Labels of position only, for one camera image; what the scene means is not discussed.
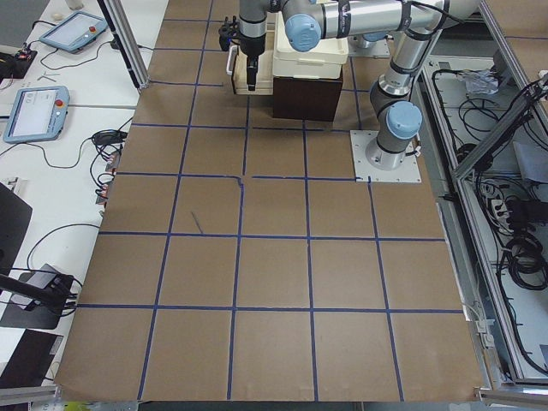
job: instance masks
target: black connector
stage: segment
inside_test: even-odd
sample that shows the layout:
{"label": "black connector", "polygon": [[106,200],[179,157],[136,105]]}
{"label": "black connector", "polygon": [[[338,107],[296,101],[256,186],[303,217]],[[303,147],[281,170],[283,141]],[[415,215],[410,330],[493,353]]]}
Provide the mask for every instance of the black connector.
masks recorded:
{"label": "black connector", "polygon": [[107,146],[109,144],[120,144],[128,137],[128,133],[120,130],[101,130],[92,136],[95,146]]}

